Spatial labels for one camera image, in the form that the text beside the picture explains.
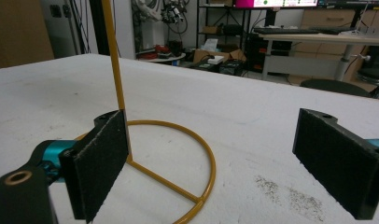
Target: black chair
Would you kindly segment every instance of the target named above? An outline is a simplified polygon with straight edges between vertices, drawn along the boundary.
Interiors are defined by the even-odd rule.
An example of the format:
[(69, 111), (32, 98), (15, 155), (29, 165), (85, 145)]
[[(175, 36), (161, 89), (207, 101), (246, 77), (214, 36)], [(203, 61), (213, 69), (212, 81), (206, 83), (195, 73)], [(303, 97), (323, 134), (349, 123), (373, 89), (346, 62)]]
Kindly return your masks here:
[(358, 78), (376, 86), (370, 92), (372, 98), (379, 99), (379, 68), (362, 68), (358, 70)]
[(300, 86), (321, 91), (333, 91), (355, 96), (371, 97), (370, 93), (361, 87), (337, 80), (309, 79), (303, 81)]

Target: chair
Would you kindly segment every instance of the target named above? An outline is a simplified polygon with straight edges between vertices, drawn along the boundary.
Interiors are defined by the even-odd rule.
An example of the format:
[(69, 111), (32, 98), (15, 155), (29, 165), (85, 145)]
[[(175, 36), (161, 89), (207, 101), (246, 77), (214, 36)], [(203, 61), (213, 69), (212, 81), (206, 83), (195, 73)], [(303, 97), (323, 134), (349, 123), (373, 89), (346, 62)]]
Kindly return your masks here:
[(333, 91), (355, 96), (371, 97), (370, 93), (361, 87), (337, 80), (309, 79), (303, 81), (300, 86), (321, 91)]
[(358, 78), (375, 85), (376, 88), (370, 94), (372, 98), (379, 99), (379, 68), (362, 68), (358, 70)]

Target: cardboard box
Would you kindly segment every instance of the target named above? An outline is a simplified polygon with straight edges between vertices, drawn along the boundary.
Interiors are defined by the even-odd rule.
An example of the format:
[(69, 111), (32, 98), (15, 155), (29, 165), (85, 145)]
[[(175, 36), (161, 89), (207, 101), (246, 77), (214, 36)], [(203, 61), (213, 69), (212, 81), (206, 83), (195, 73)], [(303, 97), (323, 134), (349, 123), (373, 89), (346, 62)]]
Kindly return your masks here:
[(210, 4), (224, 4), (227, 7), (232, 7), (232, 0), (210, 0)]
[(222, 34), (221, 27), (218, 26), (204, 26), (202, 33), (206, 34)]
[(223, 62), (226, 62), (228, 59), (239, 59), (246, 61), (246, 56), (236, 45), (217, 45), (218, 49), (221, 49), (222, 52), (207, 51), (203, 49), (196, 49), (195, 55), (193, 57), (193, 62), (198, 63), (203, 59), (206, 59), (208, 55), (218, 55), (223, 56)]

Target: yellow wire stand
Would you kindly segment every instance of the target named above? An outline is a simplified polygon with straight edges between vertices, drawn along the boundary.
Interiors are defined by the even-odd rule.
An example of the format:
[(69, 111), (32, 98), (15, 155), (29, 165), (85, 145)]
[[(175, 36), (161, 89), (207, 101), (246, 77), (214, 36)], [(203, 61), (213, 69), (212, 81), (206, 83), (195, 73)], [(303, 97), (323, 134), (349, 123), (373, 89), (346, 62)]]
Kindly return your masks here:
[[(118, 51), (117, 51), (117, 42), (116, 42), (116, 37), (115, 37), (115, 32), (114, 32), (114, 22), (113, 22), (113, 16), (111, 13), (110, 0), (102, 0), (102, 5), (103, 5), (103, 12), (105, 14), (105, 28), (107, 31), (107, 40), (108, 40), (111, 63), (112, 63), (112, 68), (113, 68), (113, 73), (114, 73), (114, 82), (115, 82), (115, 87), (116, 87), (119, 110), (122, 110), (123, 112), (125, 112), (124, 111), (125, 104), (124, 104), (123, 90), (122, 90), (120, 70), (119, 70), (119, 57), (118, 57)], [(204, 206), (204, 203), (207, 200), (208, 196), (210, 195), (211, 189), (213, 188), (214, 182), (216, 179), (216, 161), (214, 159), (213, 152), (210, 146), (207, 145), (207, 143), (197, 133), (174, 123), (159, 121), (159, 120), (134, 120), (134, 121), (128, 121), (127, 124), (128, 126), (129, 125), (159, 125), (159, 126), (165, 126), (165, 127), (179, 130), (183, 133), (188, 134), (189, 136), (194, 138), (196, 141), (198, 141), (198, 143), (200, 143), (203, 146), (204, 150), (207, 152), (207, 155), (210, 161), (209, 181), (207, 183), (206, 188), (204, 189), (204, 193), (202, 194), (202, 196), (196, 197), (190, 192), (180, 188), (179, 186), (175, 185), (169, 180), (161, 177), (160, 175), (155, 174), (154, 172), (150, 171), (146, 167), (135, 162), (133, 160), (132, 150), (129, 146), (129, 155), (126, 161), (127, 163), (129, 163), (132, 167), (139, 170), (140, 172), (152, 177), (153, 179), (162, 183), (166, 187), (174, 190), (175, 192), (181, 194), (185, 198), (195, 203), (195, 205), (188, 211), (188, 213), (185, 214), (180, 219), (178, 219), (175, 223), (189, 222), (193, 217), (196, 216), (196, 214), (198, 214), (198, 212)]]

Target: keyboard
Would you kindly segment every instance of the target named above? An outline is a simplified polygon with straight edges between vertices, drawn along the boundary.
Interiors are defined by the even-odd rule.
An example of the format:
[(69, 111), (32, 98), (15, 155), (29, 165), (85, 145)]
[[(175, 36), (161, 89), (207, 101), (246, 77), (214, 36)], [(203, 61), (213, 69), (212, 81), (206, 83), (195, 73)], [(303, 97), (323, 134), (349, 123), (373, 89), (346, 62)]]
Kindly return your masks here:
[(253, 33), (261, 35), (311, 35), (319, 31), (311, 29), (253, 28)]
[(356, 30), (355, 27), (347, 26), (312, 26), (309, 27), (309, 29), (319, 31), (321, 34), (325, 35), (338, 35), (340, 32)]

